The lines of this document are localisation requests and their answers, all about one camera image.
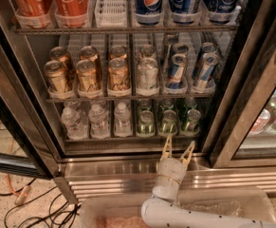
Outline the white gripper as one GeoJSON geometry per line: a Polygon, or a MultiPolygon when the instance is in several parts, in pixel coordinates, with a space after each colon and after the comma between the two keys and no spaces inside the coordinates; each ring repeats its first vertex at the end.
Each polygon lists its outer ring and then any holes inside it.
{"type": "Polygon", "coordinates": [[[176,201],[179,187],[186,176],[194,148],[195,141],[192,141],[179,160],[172,158],[172,136],[167,136],[152,191],[154,196],[163,200],[176,201]]]}

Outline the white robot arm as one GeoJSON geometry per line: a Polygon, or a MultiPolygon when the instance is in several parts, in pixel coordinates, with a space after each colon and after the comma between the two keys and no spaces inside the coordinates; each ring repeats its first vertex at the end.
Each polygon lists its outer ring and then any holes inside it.
{"type": "Polygon", "coordinates": [[[179,159],[173,157],[172,135],[167,136],[158,164],[152,196],[142,203],[141,218],[150,228],[276,228],[276,223],[235,218],[180,208],[178,191],[187,173],[195,141],[179,159]]]}

